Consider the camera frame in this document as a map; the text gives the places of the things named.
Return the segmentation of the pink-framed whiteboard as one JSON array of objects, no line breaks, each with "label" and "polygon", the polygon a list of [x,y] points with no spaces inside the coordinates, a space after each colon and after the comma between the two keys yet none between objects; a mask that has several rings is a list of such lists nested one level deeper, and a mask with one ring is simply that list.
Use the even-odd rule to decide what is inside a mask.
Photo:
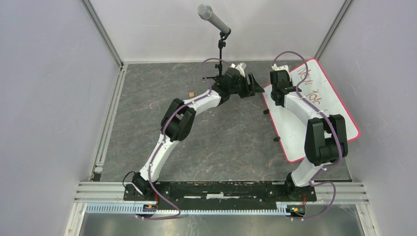
[{"label": "pink-framed whiteboard", "polygon": [[360,137],[360,129],[352,118],[331,80],[316,59],[309,59],[290,72],[294,86],[299,86],[301,94],[290,92],[289,108],[277,106],[271,97],[272,86],[264,88],[264,101],[269,110],[274,129],[290,163],[305,157],[304,143],[307,120],[326,115],[341,115],[345,119],[348,142]]}]

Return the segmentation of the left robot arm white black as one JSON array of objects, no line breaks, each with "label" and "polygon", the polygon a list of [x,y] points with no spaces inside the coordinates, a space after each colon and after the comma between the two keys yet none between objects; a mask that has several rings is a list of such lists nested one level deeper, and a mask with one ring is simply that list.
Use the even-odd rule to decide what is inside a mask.
[{"label": "left robot arm white black", "polygon": [[158,180],[174,148],[188,137],[197,115],[222,105],[233,94],[246,98],[263,92],[252,73],[245,74],[243,69],[230,67],[201,95],[188,100],[174,99],[161,121],[161,133],[154,150],[132,179],[137,196],[145,201],[154,196],[152,184]]}]

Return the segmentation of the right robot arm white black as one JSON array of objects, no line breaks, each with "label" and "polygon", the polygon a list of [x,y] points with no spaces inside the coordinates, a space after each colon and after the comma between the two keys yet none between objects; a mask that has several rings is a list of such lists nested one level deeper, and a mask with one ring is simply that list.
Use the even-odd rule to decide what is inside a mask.
[{"label": "right robot arm white black", "polygon": [[304,189],[314,185],[320,172],[347,156],[346,123],[342,115],[328,115],[304,98],[287,69],[272,70],[270,82],[270,96],[275,106],[290,111],[306,126],[305,158],[288,174],[284,187],[285,197],[296,201],[304,194]]}]

